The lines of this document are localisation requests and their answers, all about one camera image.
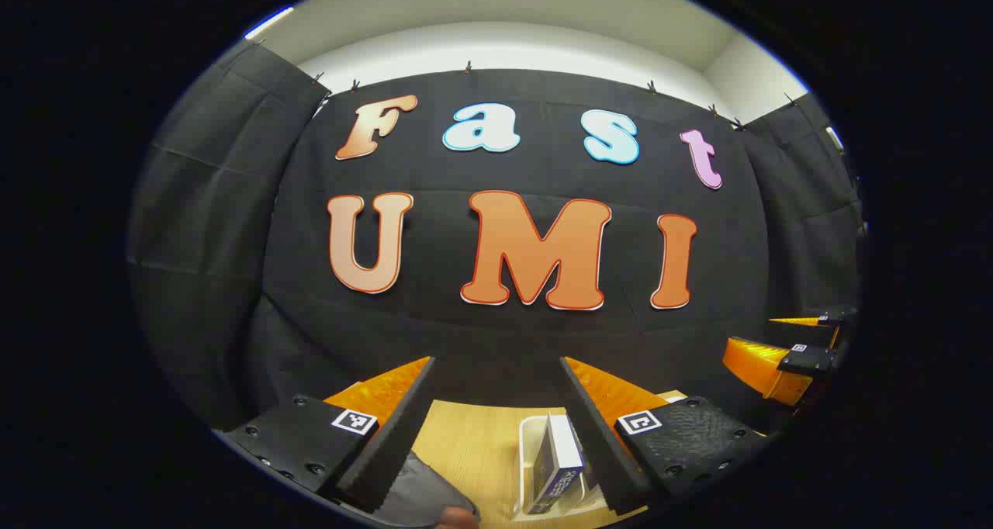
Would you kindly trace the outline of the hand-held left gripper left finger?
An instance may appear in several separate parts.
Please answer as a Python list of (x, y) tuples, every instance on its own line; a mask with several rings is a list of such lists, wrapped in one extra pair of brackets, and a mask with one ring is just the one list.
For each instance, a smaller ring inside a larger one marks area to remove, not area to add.
[(426, 420), (435, 363), (422, 357), (330, 397), (298, 392), (217, 437), (298, 493), (370, 513)]

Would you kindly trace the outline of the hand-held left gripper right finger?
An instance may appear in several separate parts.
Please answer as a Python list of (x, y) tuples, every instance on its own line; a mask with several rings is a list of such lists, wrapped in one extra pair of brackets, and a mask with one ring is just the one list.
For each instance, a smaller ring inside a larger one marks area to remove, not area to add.
[(560, 365), (567, 415), (614, 513), (688, 502), (772, 444), (703, 397), (668, 401), (571, 357)]

